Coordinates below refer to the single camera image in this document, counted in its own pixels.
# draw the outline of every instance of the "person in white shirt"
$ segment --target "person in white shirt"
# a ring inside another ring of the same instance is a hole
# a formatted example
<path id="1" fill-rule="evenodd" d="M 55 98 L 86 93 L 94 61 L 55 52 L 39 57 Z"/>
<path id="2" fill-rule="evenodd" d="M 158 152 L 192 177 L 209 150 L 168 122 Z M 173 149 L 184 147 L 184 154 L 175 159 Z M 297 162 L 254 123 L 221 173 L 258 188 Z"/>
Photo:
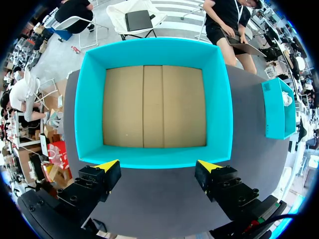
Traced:
<path id="1" fill-rule="evenodd" d="M 25 78 L 15 83 L 10 92 L 5 92 L 0 100 L 0 105 L 3 109 L 7 110 L 10 107 L 24 112 L 24 119 L 27 122 L 43 119 L 43 123 L 46 124 L 50 117 L 50 113 L 39 113 L 33 111 L 33 107 L 40 107 L 41 103 L 35 103 L 36 97 L 30 92 L 30 88 Z"/>

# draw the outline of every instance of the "teal box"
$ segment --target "teal box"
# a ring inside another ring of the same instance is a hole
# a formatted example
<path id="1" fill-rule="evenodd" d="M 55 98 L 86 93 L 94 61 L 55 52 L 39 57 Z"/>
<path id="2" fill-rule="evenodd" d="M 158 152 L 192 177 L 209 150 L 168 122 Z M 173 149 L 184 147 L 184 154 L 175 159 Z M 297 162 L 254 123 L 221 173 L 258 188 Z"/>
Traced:
<path id="1" fill-rule="evenodd" d="M 275 78 L 262 84 L 266 113 L 266 137 L 286 139 L 296 131 L 296 108 L 293 90 L 281 79 Z M 293 102 L 285 107 L 282 91 Z"/>
<path id="2" fill-rule="evenodd" d="M 206 146 L 129 148 L 103 144 L 103 94 L 107 69 L 169 65 L 202 70 L 206 104 Z M 126 168 L 181 168 L 198 159 L 229 160 L 233 139 L 232 100 L 226 66 L 219 47 L 176 39 L 121 41 L 86 52 L 76 89 L 75 139 L 81 161 L 102 164 L 119 159 Z"/>

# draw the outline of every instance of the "white floor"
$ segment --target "white floor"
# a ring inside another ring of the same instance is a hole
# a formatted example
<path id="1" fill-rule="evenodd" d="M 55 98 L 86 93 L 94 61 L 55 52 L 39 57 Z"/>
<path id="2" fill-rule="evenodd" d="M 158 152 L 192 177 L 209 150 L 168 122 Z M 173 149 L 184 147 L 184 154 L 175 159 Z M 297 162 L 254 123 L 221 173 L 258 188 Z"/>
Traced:
<path id="1" fill-rule="evenodd" d="M 99 46 L 121 41 L 121 37 L 117 34 L 112 26 L 111 20 L 106 13 L 108 5 L 117 4 L 123 0 L 98 0 L 99 5 L 93 9 L 96 22 L 100 25 L 109 28 L 109 31 L 103 27 L 98 27 L 98 42 Z M 203 3 L 203 0 L 152 0 L 153 4 L 162 11 L 168 13 L 165 21 L 156 28 L 157 36 L 162 37 L 182 37 L 195 40 L 194 36 L 201 30 L 202 21 L 204 20 L 203 12 L 196 12 L 189 14 L 184 20 L 180 17 L 198 7 L 198 4 Z M 95 33 L 89 33 L 84 30 L 81 34 L 81 44 L 90 45 L 95 40 Z M 31 73 L 39 77 L 41 81 L 54 78 L 55 81 L 60 81 L 66 78 L 69 72 L 76 71 L 81 68 L 84 54 L 87 50 L 94 47 L 86 48 L 80 54 L 76 54 L 71 46 L 79 48 L 78 35 L 73 35 L 68 41 L 58 41 L 59 36 L 54 34 L 47 45 L 46 51 L 42 54 L 39 62 Z M 253 56 L 258 75 L 267 78 L 264 69 L 265 61 L 261 57 Z M 241 64 L 237 62 L 237 67 L 242 68 Z"/>

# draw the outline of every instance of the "cable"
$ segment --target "cable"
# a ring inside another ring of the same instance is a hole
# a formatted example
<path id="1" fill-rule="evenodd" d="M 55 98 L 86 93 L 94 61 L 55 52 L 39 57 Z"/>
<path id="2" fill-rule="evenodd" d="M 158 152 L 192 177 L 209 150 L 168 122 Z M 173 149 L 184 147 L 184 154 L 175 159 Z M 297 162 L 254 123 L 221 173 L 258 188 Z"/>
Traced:
<path id="1" fill-rule="evenodd" d="M 283 215 L 279 215 L 279 216 L 275 216 L 275 217 L 272 217 L 272 218 L 268 218 L 267 220 L 265 220 L 264 222 L 254 226 L 252 228 L 252 231 L 249 231 L 249 232 L 255 232 L 257 230 L 259 230 L 260 228 L 264 227 L 265 225 L 268 225 L 270 223 L 273 223 L 275 221 L 278 221 L 280 219 L 284 219 L 284 218 L 297 218 L 299 215 L 298 214 L 283 214 Z"/>

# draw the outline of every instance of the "cardboard bottom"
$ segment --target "cardboard bottom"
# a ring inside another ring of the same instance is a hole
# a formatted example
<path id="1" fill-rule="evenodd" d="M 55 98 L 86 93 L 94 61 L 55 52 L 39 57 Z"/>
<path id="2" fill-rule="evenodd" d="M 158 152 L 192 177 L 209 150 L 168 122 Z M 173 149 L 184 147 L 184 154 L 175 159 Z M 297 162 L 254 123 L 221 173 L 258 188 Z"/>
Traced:
<path id="1" fill-rule="evenodd" d="M 177 66 L 108 69 L 103 143 L 144 148 L 206 146 L 202 71 Z"/>

